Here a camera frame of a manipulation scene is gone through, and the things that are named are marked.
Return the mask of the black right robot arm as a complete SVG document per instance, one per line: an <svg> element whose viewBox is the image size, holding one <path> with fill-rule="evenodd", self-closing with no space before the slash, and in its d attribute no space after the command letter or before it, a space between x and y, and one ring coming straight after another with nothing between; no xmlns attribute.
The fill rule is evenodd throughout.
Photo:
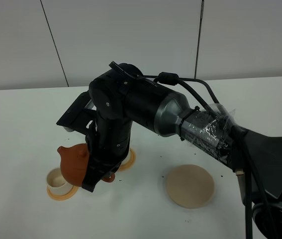
<svg viewBox="0 0 282 239"><path fill-rule="evenodd" d="M256 224L266 238L282 239L282 137L240 127L216 96L212 108L188 82L112 62L57 121L86 137L85 143L58 148L63 177L90 192L101 180L113 181L136 122L162 137L178 135L230 168L245 206L246 238Z"/></svg>

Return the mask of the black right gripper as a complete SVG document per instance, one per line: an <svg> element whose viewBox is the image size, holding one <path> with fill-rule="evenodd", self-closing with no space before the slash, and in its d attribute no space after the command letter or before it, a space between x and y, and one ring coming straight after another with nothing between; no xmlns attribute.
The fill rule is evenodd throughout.
<svg viewBox="0 0 282 239"><path fill-rule="evenodd" d="M87 97L89 93L84 92L78 97L80 96ZM85 135L85 143L90 147L96 146L98 149L108 150L123 160L129 151L132 121L128 118L107 119L98 109L89 110L89 114L94 117L89 128L83 128L83 130L76 132ZM57 121L57 125L61 126L60 119ZM117 157L93 152L88 159L82 188L93 192L99 181L113 182L117 171Z"/></svg>

